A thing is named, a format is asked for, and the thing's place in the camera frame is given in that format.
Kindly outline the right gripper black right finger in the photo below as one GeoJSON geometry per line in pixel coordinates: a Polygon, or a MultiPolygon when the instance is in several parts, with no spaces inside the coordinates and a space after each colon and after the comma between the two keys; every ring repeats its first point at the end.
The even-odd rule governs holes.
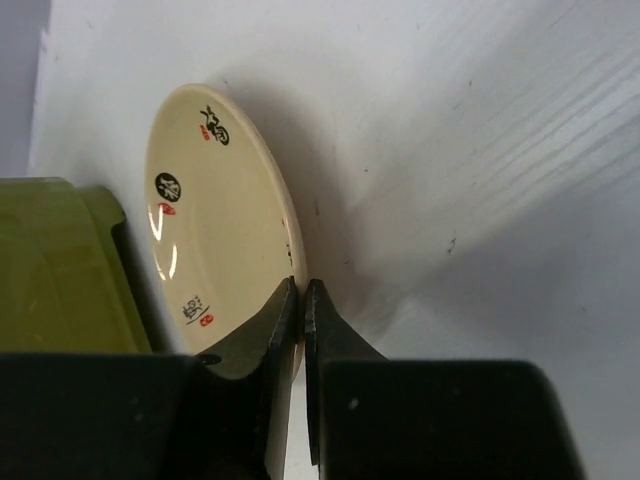
{"type": "Polygon", "coordinates": [[[314,279],[305,299],[310,457],[323,479],[581,479],[554,388],[521,360],[380,354],[314,279]]]}

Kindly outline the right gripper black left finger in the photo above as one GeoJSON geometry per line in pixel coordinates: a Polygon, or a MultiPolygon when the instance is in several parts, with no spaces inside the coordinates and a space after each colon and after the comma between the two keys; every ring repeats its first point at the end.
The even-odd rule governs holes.
{"type": "Polygon", "coordinates": [[[279,479],[297,324],[284,279],[203,353],[5,353],[5,479],[279,479]]]}

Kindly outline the cream plate with calligraphy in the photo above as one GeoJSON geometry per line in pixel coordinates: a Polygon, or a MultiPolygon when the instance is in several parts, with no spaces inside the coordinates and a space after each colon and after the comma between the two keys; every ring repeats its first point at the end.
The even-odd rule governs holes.
{"type": "Polygon", "coordinates": [[[304,244],[266,142],[204,84],[160,106],[145,160],[152,255],[173,324],[199,354],[258,313],[280,282],[308,281],[304,244]]]}

